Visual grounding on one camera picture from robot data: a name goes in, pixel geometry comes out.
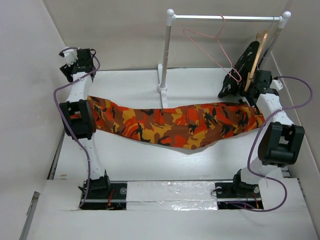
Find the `orange camouflage trousers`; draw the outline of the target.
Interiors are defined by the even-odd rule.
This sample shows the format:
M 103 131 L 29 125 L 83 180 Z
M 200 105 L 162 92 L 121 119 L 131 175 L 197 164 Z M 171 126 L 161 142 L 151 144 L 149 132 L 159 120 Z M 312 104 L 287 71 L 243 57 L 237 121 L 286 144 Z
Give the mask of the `orange camouflage trousers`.
M 98 130 L 135 141 L 195 150 L 258 129 L 265 122 L 246 102 L 216 102 L 174 108 L 137 109 L 89 96 Z

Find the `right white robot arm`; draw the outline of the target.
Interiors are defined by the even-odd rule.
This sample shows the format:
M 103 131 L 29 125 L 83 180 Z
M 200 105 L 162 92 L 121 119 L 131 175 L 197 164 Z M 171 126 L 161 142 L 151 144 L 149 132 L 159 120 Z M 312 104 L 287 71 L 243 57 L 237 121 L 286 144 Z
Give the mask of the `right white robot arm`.
M 266 130 L 258 143 L 257 157 L 249 160 L 233 177 L 231 191 L 237 197 L 254 192 L 262 178 L 297 161 L 305 129 L 294 124 L 283 110 L 279 97 L 282 88 L 282 83 L 272 78 L 270 71 L 257 70 L 252 86 L 244 95 L 263 115 Z

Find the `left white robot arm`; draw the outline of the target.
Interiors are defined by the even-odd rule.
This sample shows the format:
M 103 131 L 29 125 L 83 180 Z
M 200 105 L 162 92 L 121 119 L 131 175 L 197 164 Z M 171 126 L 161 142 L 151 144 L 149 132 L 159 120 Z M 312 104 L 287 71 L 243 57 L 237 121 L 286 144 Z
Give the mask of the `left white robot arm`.
M 65 132 L 81 150 L 88 162 L 88 178 L 79 189 L 83 199 L 106 199 L 112 192 L 109 176 L 102 166 L 95 144 L 96 122 L 88 101 L 89 89 L 99 66 L 94 65 L 96 51 L 90 48 L 66 47 L 59 55 L 66 64 L 60 71 L 71 86 L 66 101 L 58 104 Z

